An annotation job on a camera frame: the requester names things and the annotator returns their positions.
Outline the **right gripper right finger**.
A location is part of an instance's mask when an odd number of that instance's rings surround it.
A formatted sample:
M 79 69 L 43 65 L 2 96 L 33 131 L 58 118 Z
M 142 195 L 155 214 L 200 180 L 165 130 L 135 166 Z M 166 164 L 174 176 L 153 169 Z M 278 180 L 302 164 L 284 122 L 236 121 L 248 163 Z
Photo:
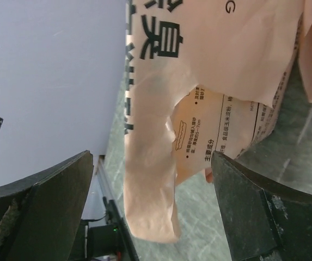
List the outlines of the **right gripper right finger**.
M 214 152 L 214 186 L 232 260 L 312 260 L 312 195 Z

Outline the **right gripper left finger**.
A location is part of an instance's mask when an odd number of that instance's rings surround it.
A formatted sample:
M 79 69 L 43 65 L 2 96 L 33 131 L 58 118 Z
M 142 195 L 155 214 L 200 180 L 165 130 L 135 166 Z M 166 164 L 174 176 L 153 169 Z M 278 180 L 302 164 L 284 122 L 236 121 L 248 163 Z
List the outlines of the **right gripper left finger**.
M 93 175 L 83 151 L 0 187 L 0 260 L 68 260 Z

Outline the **peach cat litter bag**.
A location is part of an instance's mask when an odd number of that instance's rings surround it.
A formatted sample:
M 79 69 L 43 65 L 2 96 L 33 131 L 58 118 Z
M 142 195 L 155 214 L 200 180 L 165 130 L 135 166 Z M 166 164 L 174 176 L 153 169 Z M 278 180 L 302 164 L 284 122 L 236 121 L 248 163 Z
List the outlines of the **peach cat litter bag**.
M 297 61 L 312 102 L 312 1 L 127 1 L 124 212 L 174 243 L 175 188 L 275 127 Z

